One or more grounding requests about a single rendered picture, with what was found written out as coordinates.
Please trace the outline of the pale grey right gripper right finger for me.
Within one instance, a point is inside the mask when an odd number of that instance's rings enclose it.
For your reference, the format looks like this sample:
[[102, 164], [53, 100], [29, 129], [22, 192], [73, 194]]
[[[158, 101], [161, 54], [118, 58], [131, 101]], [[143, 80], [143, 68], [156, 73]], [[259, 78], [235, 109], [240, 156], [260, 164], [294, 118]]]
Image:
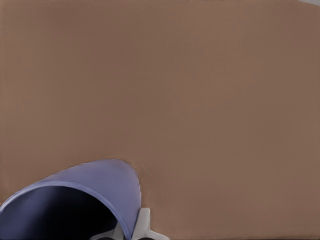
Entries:
[[169, 237], [151, 230], [151, 210], [141, 208], [136, 220], [132, 240], [170, 240]]

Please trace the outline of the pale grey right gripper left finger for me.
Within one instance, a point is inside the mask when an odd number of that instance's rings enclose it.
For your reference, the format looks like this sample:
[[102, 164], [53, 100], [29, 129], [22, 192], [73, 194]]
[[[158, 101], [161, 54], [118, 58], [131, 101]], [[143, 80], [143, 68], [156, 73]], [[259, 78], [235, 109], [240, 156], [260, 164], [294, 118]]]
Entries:
[[116, 227], [113, 230], [111, 235], [112, 238], [126, 238], [123, 229], [119, 223], [117, 223]]

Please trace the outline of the blue cup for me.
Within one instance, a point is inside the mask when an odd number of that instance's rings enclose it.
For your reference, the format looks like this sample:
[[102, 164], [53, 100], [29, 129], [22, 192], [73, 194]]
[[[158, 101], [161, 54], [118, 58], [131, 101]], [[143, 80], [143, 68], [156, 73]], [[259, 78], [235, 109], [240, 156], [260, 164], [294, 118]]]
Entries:
[[127, 162], [82, 163], [9, 197], [0, 206], [0, 240], [89, 240], [116, 226], [129, 240], [141, 204], [138, 175]]

